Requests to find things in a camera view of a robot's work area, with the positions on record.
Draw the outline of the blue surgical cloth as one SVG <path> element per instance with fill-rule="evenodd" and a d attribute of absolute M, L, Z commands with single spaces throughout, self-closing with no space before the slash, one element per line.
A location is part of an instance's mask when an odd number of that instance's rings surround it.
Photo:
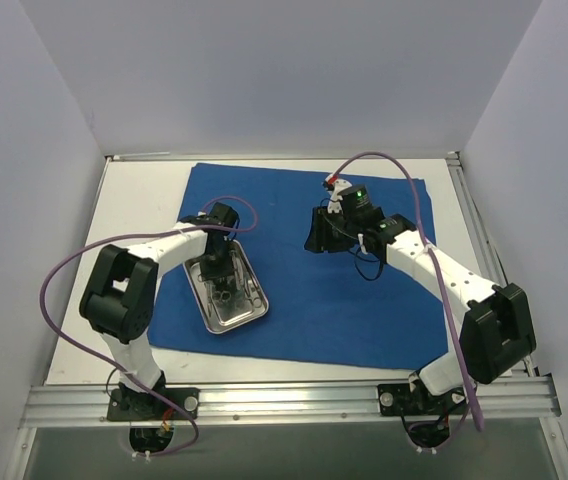
<path fill-rule="evenodd" d="M 324 174 L 198 164 L 180 212 L 230 197 L 239 240 L 269 302 L 267 314 L 230 332 L 209 332 L 182 268 L 161 280 L 149 327 L 171 350 L 358 367 L 418 369 L 445 354 L 441 303 L 404 273 L 378 271 L 346 253 L 308 252 Z"/>

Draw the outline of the steel forceps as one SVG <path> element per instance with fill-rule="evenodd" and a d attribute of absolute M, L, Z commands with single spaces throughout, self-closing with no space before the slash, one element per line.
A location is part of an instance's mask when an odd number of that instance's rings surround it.
<path fill-rule="evenodd" d="M 226 305 L 233 299 L 233 294 L 227 290 L 213 290 L 211 299 L 216 305 Z"/>

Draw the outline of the steel surgical scissors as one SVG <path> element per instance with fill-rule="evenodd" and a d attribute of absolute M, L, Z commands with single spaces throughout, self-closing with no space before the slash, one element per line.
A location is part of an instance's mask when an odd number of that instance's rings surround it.
<path fill-rule="evenodd" d="M 203 311 L 206 318 L 212 318 L 213 314 L 216 312 L 215 300 L 214 300 L 214 288 L 210 282 L 203 283 Z"/>

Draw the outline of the steel instrument tray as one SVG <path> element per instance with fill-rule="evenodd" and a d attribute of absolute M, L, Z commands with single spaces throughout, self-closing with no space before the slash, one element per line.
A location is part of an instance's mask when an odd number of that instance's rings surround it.
<path fill-rule="evenodd" d="M 267 296 L 239 241 L 230 241 L 230 253 L 234 264 L 234 291 L 231 292 L 233 294 L 233 299 L 226 305 L 215 304 L 216 312 L 213 314 L 212 318 L 205 317 L 202 305 L 204 281 L 201 279 L 199 264 L 202 256 L 189 260 L 184 264 L 186 278 L 194 294 L 204 325 L 210 333 L 215 335 L 225 334 L 233 329 L 257 320 L 263 317 L 269 310 L 269 301 Z M 265 300 L 265 305 L 263 307 L 253 309 L 251 305 L 244 300 L 244 296 L 238 290 L 237 285 L 237 280 L 243 275 L 251 275 L 259 282 L 263 290 Z"/>

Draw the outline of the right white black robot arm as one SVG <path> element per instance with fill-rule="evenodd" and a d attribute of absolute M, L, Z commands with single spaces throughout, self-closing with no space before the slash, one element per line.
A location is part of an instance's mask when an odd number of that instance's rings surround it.
<path fill-rule="evenodd" d="M 477 275 L 422 239 L 400 214 L 383 217 L 375 208 L 368 223 L 358 225 L 324 206 L 312 210 L 306 250 L 337 253 L 355 246 L 449 303 L 450 351 L 417 370 L 407 390 L 417 411 L 433 411 L 465 377 L 470 384 L 492 383 L 537 348 L 528 298 L 518 285 L 501 287 Z"/>

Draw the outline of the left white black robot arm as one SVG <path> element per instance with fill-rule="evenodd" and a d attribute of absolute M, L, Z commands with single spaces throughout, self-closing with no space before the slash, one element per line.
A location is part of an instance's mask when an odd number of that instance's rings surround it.
<path fill-rule="evenodd" d="M 120 388 L 143 419 L 158 417 L 166 405 L 163 371 L 148 341 L 157 282 L 188 261 L 200 263 L 202 281 L 215 298 L 230 299 L 239 290 L 231 253 L 231 229 L 239 214 L 216 202 L 208 212 L 187 216 L 163 236 L 128 247 L 112 243 L 97 257 L 80 301 L 79 313 L 99 333 L 123 370 Z"/>

